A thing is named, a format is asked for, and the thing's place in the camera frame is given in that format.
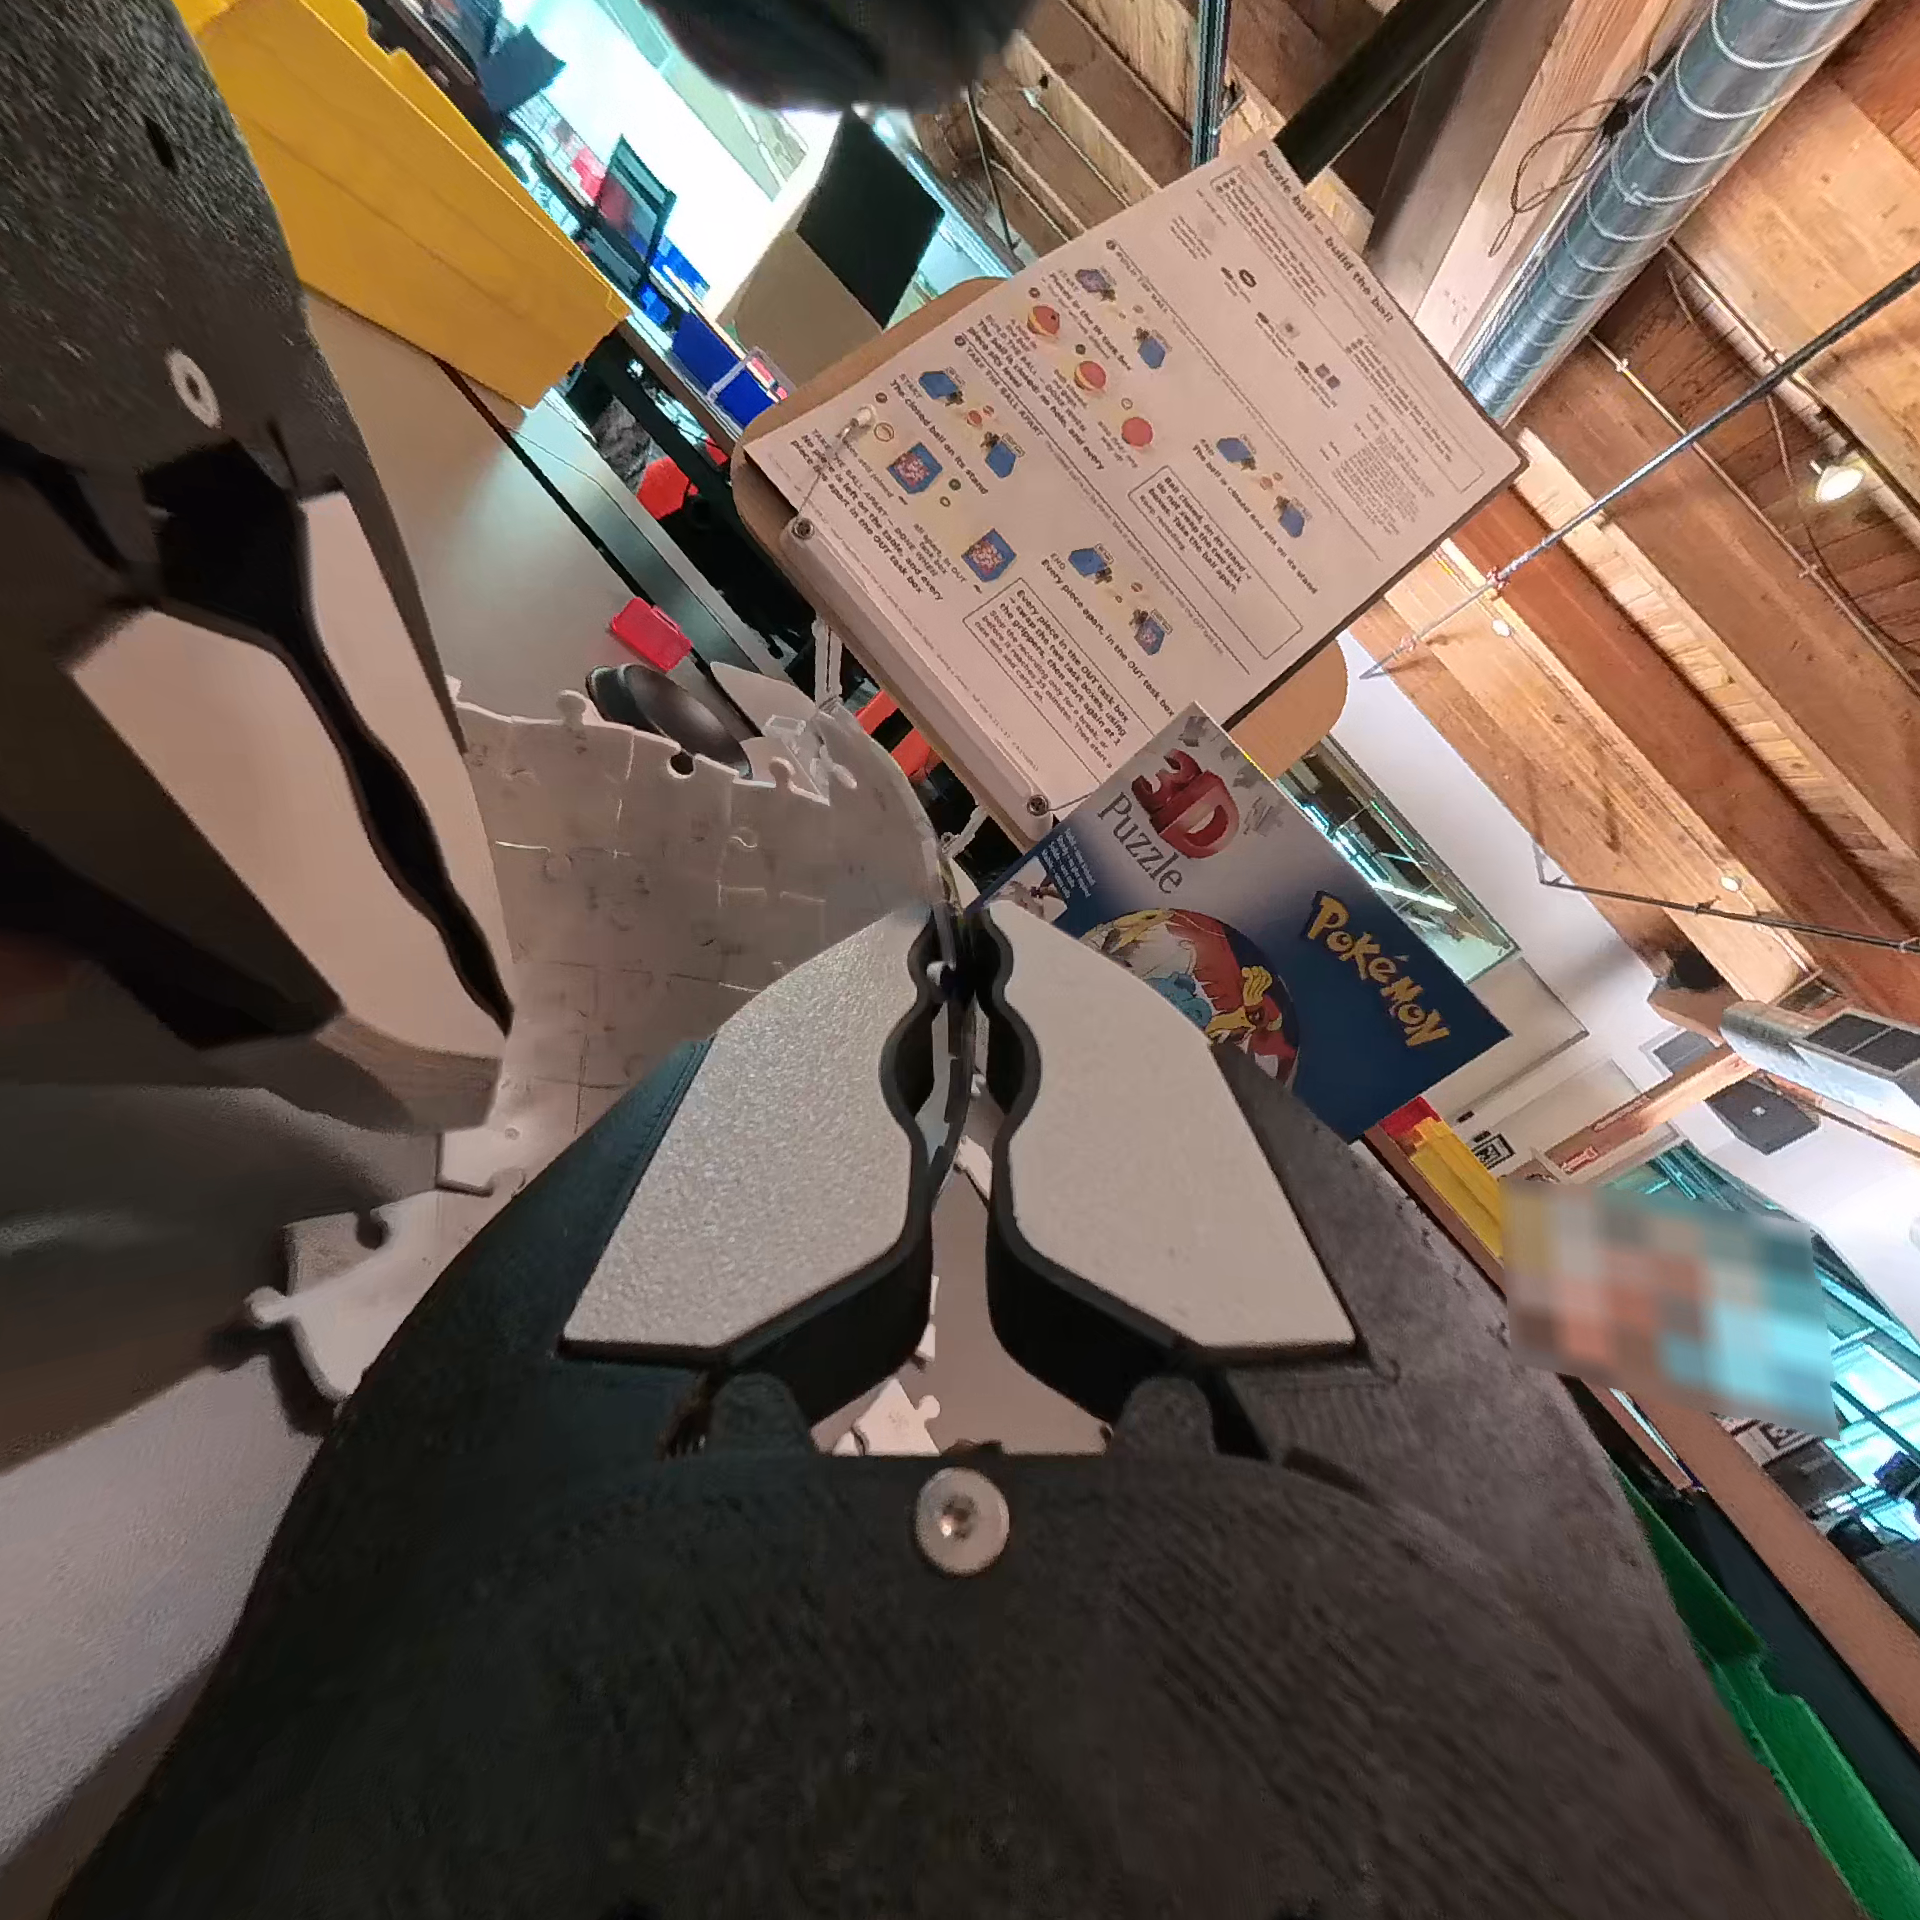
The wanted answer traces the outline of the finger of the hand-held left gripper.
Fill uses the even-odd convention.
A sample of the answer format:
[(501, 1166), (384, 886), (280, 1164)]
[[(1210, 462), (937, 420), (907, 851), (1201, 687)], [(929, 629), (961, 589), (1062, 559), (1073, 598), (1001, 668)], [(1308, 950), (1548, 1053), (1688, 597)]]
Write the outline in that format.
[(346, 492), (300, 503), (300, 543), (315, 684), (376, 851), (464, 995), (509, 1031), (513, 952), (446, 684)]
[(396, 1134), (490, 1115), (508, 1037), (384, 869), (346, 746), (270, 647), (184, 614), (133, 614), (78, 668), (88, 704), (262, 910), (293, 979), (275, 1020), (209, 1039), (227, 1077)]

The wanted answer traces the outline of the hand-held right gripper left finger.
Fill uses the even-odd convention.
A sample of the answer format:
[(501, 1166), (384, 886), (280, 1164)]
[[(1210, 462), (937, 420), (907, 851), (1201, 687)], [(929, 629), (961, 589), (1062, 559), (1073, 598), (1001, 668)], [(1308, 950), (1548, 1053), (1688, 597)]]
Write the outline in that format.
[(964, 1131), (957, 916), (898, 908), (722, 1022), (562, 1349), (688, 1368), (896, 1368), (933, 1307)]

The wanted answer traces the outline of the partly built puzzle ball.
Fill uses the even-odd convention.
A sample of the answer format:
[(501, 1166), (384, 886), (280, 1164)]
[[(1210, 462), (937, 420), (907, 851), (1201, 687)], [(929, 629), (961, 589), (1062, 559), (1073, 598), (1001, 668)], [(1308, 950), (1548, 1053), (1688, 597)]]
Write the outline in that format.
[(940, 832), (904, 773), (817, 799), (680, 756), (576, 690), (552, 718), (454, 709), (516, 1018), (486, 1119), (438, 1140), (432, 1183), (297, 1220), (283, 1284), (248, 1299), (329, 1407), (473, 1234), (673, 1050), (860, 927), (947, 898)]

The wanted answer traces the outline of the black round ball stand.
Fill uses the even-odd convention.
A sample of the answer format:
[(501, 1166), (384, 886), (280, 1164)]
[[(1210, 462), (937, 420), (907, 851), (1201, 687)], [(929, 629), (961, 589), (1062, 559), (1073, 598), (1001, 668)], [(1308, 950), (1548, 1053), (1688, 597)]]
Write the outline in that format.
[(611, 725), (665, 738), (680, 756), (706, 758), (737, 776), (753, 775), (747, 741), (757, 731), (745, 714), (715, 687), (688, 687), (649, 662), (629, 661), (592, 668), (584, 692)]

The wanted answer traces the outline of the dark adjacent table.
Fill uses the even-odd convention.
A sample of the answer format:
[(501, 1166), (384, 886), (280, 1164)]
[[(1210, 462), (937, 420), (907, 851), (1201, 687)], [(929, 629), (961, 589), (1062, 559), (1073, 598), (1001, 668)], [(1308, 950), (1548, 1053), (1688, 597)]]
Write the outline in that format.
[(692, 652), (706, 662), (750, 664), (785, 677), (798, 652), (763, 638), (685, 556), (680, 541), (640, 504), (601, 456), (587, 429), (554, 396), (521, 408), (473, 382), (451, 362), (438, 371), (504, 448), (525, 468), (601, 559), (636, 597), (648, 597), (688, 630)]

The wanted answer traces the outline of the yellow plastic bin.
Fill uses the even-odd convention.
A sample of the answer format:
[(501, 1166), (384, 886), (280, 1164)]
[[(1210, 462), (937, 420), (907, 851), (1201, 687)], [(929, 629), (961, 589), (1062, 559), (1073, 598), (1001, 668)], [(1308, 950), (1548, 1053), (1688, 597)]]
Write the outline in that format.
[(179, 2), (302, 285), (532, 407), (632, 312), (350, 2)]

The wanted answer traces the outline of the blue storage bins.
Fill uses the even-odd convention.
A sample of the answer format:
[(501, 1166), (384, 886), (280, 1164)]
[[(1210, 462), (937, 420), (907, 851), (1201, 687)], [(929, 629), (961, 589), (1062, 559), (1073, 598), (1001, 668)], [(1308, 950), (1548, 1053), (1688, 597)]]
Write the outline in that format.
[(773, 363), (745, 350), (731, 332), (709, 317), (702, 290), (661, 263), (651, 268), (651, 285), (674, 312), (667, 357), (733, 429), (745, 429), (786, 397), (786, 384)]

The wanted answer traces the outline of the brown cardboard panel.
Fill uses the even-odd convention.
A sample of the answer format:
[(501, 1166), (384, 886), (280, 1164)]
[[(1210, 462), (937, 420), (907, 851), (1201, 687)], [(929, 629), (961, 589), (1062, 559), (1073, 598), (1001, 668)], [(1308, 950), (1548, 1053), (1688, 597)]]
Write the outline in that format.
[(875, 320), (790, 223), (779, 229), (722, 308), (737, 346), (789, 392), (877, 341)]

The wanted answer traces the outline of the black hanging panel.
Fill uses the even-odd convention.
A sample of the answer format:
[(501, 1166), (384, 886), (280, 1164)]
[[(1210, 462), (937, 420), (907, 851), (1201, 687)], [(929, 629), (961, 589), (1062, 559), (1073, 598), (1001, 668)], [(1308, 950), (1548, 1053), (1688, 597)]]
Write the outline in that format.
[(798, 238), (874, 322), (894, 322), (942, 221), (942, 204), (896, 151), (857, 112), (843, 112), (801, 207)]

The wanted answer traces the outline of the black fabric-covered device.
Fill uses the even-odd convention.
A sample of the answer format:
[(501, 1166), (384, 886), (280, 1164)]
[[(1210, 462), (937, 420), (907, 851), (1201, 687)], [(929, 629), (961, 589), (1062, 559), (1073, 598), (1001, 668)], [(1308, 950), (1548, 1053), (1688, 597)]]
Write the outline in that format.
[(1003, 55), (1033, 2), (649, 2), (709, 79), (761, 108), (926, 110)]

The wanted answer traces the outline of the wooden board with instruction sheet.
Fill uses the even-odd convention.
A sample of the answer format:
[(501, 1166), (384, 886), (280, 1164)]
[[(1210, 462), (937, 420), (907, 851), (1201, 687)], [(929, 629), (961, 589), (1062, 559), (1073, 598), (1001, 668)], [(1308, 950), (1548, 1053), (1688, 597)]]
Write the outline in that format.
[(1232, 727), (1526, 462), (1243, 147), (761, 415), (761, 543), (1017, 845)]

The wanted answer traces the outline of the green plastic bin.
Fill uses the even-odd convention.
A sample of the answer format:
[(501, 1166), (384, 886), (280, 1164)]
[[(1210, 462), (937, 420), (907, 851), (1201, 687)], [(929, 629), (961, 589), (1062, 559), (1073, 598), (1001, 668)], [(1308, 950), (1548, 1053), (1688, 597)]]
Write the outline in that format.
[(1915, 1751), (1699, 1500), (1618, 1476), (1721, 1704), (1859, 1907), (1918, 1916)]

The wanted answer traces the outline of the thin metal ceiling rod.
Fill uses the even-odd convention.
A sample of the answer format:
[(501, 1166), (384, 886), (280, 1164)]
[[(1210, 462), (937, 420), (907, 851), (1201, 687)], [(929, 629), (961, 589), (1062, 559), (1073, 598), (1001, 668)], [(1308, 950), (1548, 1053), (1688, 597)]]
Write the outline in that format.
[(1446, 612), (1437, 614), (1435, 619), (1427, 622), (1412, 636), (1400, 640), (1382, 661), (1369, 664), (1362, 677), (1369, 678), (1386, 678), (1392, 674), (1400, 661), (1411, 659), (1419, 648), (1427, 647), (1430, 638), (1435, 638), (1452, 619), (1467, 614), (1470, 610), (1484, 610), (1499, 597), (1508, 583), (1531, 563), (1541, 559), (1558, 543), (1564, 543), (1572, 530), (1582, 530), (1595, 519), (1609, 514), (1612, 508), (1622, 503), (1632, 492), (1643, 486), (1652, 475), (1662, 472), (1667, 467), (1677, 462), (1681, 456), (1705, 451), (1705, 442), (1720, 431), (1721, 428), (1731, 426), (1740, 418), (1741, 412), (1754, 407), (1760, 400), (1771, 400), (1771, 396), (1793, 384), (1803, 371), (1812, 368), (1812, 363), (1830, 352), (1833, 347), (1842, 346), (1853, 336), (1862, 325), (1876, 320), (1883, 311), (1896, 306), (1900, 300), (1908, 296), (1918, 288), (1918, 263), (1910, 263), (1904, 272), (1889, 279), (1880, 290), (1868, 295), (1859, 302), (1851, 311), (1837, 317), (1833, 325), (1825, 327), (1818, 336), (1795, 347), (1787, 357), (1779, 357), (1766, 371), (1748, 382), (1740, 396), (1723, 402), (1712, 415), (1705, 415), (1694, 428), (1685, 429), (1677, 439), (1659, 448), (1652, 456), (1648, 456), (1640, 468), (1628, 472), (1622, 479), (1612, 484), (1606, 492), (1595, 495), (1587, 508), (1576, 511), (1572, 516), (1564, 519), (1541, 539), (1523, 549), (1513, 559), (1499, 563), (1486, 579), (1484, 586), (1474, 588), (1456, 600)]

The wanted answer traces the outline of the silver duct with vent grille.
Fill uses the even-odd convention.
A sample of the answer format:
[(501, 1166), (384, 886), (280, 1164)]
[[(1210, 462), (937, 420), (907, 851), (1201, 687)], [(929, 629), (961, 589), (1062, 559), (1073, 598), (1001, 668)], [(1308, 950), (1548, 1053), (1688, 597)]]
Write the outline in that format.
[(1669, 975), (1648, 992), (1669, 1024), (1725, 1044), (1754, 1072), (1793, 1088), (1910, 1158), (1918, 1155), (1918, 1027), (1850, 1004), (1795, 1013), (1741, 999), (1729, 986), (1692, 987)]

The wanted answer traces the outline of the silver ribbed ventilation duct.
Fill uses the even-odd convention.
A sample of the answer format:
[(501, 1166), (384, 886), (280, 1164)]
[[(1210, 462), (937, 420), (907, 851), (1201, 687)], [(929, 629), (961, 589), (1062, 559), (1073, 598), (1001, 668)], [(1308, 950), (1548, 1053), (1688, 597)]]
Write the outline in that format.
[(1870, 2), (1709, 2), (1473, 339), (1462, 386), (1512, 420)]

